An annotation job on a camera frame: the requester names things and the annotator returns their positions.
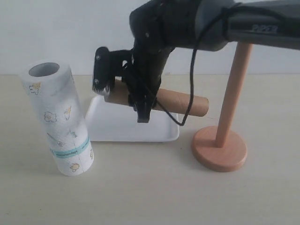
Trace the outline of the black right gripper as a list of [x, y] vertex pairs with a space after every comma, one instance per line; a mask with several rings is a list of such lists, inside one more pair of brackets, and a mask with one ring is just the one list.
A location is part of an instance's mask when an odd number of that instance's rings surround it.
[[[103, 46], [96, 50], [92, 90], [108, 96], [115, 90], [115, 78], [121, 77], [127, 86], [128, 104], [137, 113], [137, 122], [148, 123], [171, 52], [178, 47], [199, 47], [195, 26], [201, 5], [200, 0], [150, 0], [132, 11], [132, 49], [110, 53]], [[125, 64], [111, 72], [111, 62], [117, 60]]]

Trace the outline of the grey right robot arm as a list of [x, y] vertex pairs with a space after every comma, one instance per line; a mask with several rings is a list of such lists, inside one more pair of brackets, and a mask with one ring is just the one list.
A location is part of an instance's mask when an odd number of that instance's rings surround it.
[[129, 50], [95, 52], [92, 89], [106, 100], [128, 105], [139, 123], [150, 120], [152, 110], [202, 117], [200, 102], [190, 93], [183, 106], [159, 97], [161, 75], [176, 48], [192, 50], [190, 77], [196, 53], [216, 52], [230, 42], [298, 50], [300, 47], [300, 3], [297, 0], [150, 0], [130, 13], [134, 37]]

